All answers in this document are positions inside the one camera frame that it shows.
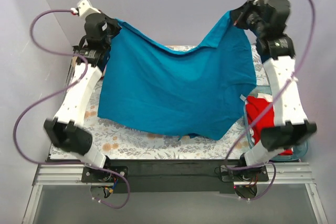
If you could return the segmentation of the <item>blue t shirt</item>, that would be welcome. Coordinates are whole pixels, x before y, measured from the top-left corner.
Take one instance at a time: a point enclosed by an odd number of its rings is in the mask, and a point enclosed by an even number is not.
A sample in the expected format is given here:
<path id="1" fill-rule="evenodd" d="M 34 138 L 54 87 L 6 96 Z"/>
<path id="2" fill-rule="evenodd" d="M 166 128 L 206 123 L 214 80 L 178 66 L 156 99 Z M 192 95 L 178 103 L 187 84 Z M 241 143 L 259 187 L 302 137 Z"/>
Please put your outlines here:
<path id="1" fill-rule="evenodd" d="M 249 40 L 229 13 L 185 52 L 159 44 L 123 20 L 118 24 L 100 118 L 148 133 L 219 140 L 243 116 L 243 97 L 256 87 L 256 74 Z"/>

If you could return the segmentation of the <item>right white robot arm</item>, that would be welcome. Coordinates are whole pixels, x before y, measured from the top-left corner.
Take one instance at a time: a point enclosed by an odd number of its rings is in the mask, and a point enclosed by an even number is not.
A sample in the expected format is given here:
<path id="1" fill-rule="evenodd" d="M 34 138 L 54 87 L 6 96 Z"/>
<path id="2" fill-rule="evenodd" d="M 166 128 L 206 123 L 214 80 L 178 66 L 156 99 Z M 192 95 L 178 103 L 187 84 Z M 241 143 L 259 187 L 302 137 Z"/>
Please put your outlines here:
<path id="1" fill-rule="evenodd" d="M 263 129 L 260 141 L 243 155 L 245 163 L 237 168 L 242 180 L 251 180 L 257 174 L 256 167 L 303 144 L 317 131 L 300 100 L 295 50 L 292 39 L 284 33 L 289 14 L 288 0 L 247 0 L 230 13 L 234 26 L 256 36 L 256 49 L 273 96 L 274 125 Z"/>

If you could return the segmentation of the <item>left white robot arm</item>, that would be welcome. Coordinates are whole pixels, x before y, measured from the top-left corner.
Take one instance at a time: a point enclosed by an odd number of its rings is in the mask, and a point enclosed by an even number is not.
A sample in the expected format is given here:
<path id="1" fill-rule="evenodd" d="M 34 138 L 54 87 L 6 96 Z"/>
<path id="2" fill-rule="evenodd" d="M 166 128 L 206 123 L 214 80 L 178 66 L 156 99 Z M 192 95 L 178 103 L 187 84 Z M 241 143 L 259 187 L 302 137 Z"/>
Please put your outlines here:
<path id="1" fill-rule="evenodd" d="M 85 17 L 85 36 L 74 52 L 77 58 L 71 88 L 53 119 L 46 119 L 44 129 L 54 147 L 71 153 L 81 162 L 95 166 L 93 175 L 100 182 L 111 178 L 106 156 L 94 145 L 92 135 L 83 128 L 85 112 L 94 87 L 110 58 L 111 41 L 121 27 L 115 19 L 97 11 Z"/>

